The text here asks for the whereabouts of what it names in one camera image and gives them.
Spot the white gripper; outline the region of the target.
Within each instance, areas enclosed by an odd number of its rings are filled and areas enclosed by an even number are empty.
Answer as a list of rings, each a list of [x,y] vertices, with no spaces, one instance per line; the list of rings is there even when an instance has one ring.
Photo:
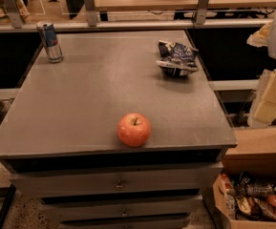
[[[271,22],[250,34],[246,43],[253,47],[268,48],[268,55],[276,59],[276,15]],[[276,119],[276,69],[264,70],[260,76],[247,124],[252,128],[264,128]]]

